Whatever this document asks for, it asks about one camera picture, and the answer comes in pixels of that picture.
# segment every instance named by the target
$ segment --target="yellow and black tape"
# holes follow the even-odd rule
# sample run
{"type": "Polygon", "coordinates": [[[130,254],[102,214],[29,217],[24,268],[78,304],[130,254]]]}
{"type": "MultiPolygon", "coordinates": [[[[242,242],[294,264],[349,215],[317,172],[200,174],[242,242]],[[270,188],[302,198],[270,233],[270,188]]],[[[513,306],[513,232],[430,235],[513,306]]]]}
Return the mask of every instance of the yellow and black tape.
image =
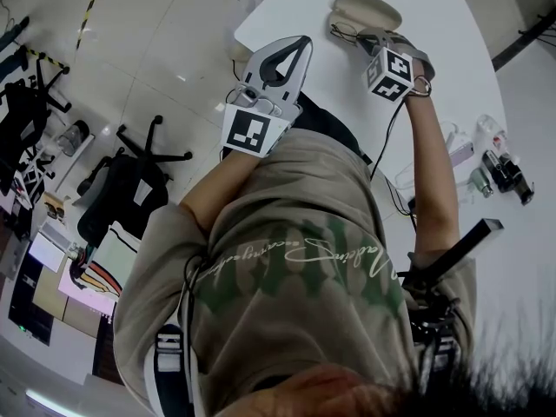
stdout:
{"type": "Polygon", "coordinates": [[[87,26],[87,21],[89,20],[90,10],[92,10],[94,4],[95,4],[95,0],[90,0],[89,6],[87,7],[87,11],[85,12],[85,17],[83,19],[83,22],[81,23],[81,29],[79,30],[79,36],[77,37],[76,50],[79,50],[79,45],[81,45],[81,37],[83,35],[83,31],[85,30],[85,26],[87,26]]]}
{"type": "MultiPolygon", "coordinates": [[[[31,48],[27,48],[27,52],[29,52],[29,53],[32,54],[33,56],[40,56],[40,55],[41,55],[41,52],[40,52],[40,51],[35,51],[35,50],[32,50],[31,48]]],[[[58,62],[57,60],[54,60],[52,57],[46,56],[46,54],[45,54],[45,57],[44,57],[44,58],[45,58],[46,60],[48,60],[50,63],[52,63],[53,65],[59,66],[60,68],[62,68],[62,70],[63,70],[64,68],[67,68],[66,65],[64,65],[63,63],[58,62]]]]}

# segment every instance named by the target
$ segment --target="black and white marker cube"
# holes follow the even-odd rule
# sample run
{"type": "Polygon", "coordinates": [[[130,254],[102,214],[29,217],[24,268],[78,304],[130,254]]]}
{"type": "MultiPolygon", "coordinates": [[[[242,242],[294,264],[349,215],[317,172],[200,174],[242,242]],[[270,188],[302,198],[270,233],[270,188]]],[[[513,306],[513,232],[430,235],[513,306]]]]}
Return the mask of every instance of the black and white marker cube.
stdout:
{"type": "Polygon", "coordinates": [[[226,105],[221,145],[257,157],[268,155],[291,122],[256,109],[226,105]]]}
{"type": "Polygon", "coordinates": [[[363,73],[363,84],[369,94],[397,103],[413,89],[412,57],[382,48],[363,73]]]}

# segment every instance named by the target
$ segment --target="white table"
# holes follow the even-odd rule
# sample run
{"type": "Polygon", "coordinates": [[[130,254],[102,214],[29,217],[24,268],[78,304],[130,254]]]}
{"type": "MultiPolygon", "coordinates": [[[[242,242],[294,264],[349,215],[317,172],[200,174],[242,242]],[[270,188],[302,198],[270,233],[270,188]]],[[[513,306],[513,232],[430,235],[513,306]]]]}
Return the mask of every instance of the white table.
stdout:
{"type": "MultiPolygon", "coordinates": [[[[433,100],[440,122],[456,123],[473,137],[477,118],[489,114],[506,128],[500,89],[487,47],[465,0],[384,0],[402,15],[398,31],[428,53],[436,68],[433,100]]],[[[264,0],[235,32],[252,51],[276,39],[307,35],[313,58],[303,91],[344,122],[360,147],[376,160],[395,105],[366,94],[361,84],[365,63],[358,51],[331,36],[328,14],[334,0],[264,0]]],[[[456,181],[468,179],[483,149],[455,169],[456,181]]],[[[413,137],[407,111],[396,121],[380,164],[390,180],[413,161],[413,137]]],[[[402,192],[405,197],[413,193],[402,192]]]]}

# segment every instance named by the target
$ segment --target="beige t-shirt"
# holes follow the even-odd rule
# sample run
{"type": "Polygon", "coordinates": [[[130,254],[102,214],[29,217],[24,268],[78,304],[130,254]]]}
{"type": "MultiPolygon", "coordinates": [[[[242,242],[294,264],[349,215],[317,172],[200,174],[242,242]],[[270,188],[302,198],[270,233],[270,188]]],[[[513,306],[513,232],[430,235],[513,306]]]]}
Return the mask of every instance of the beige t-shirt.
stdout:
{"type": "MultiPolygon", "coordinates": [[[[395,384],[416,369],[407,315],[415,304],[389,260],[364,162],[337,141],[292,129],[219,215],[208,240],[174,205],[150,217],[116,307],[117,366],[148,405],[142,368],[177,307],[184,266],[206,255],[191,326],[209,415],[262,381],[336,363],[395,384]]],[[[438,255],[416,255],[422,267],[438,255]]],[[[456,330],[472,345],[474,263],[440,283],[461,298],[456,330]]]]}

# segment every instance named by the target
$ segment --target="black office chair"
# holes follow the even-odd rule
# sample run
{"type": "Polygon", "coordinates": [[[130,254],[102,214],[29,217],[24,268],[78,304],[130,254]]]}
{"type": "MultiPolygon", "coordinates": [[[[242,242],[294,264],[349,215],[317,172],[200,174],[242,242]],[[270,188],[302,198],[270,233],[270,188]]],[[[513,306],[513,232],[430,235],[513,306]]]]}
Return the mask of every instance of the black office chair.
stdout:
{"type": "MultiPolygon", "coordinates": [[[[114,221],[118,221],[128,233],[141,239],[150,214],[168,203],[166,183],[169,177],[156,164],[188,161],[193,154],[188,152],[183,156],[154,155],[151,150],[153,136],[156,125],[161,123],[162,117],[157,116],[150,124],[145,149],[123,134],[126,129],[124,125],[118,129],[116,135],[137,157],[120,152],[109,160],[103,158],[101,161],[101,164],[105,162],[109,165],[106,181],[100,194],[77,224],[79,235],[88,244],[98,248],[114,221]]],[[[96,174],[98,171],[97,165],[93,173],[96,174]]],[[[92,183],[90,178],[91,176],[85,180],[85,186],[88,185],[84,186],[85,191],[92,183]]]]}
{"type": "Polygon", "coordinates": [[[51,114],[48,105],[63,113],[71,109],[71,103],[62,106],[49,94],[52,85],[62,74],[68,74],[70,68],[62,69],[45,85],[41,71],[41,60],[44,58],[45,55],[41,54],[36,60],[36,76],[30,78],[30,87],[26,87],[25,81],[20,79],[15,83],[6,83],[0,93],[0,104],[2,97],[6,96],[9,110],[0,122],[0,191],[3,195],[10,191],[23,152],[40,141],[51,114]]]}

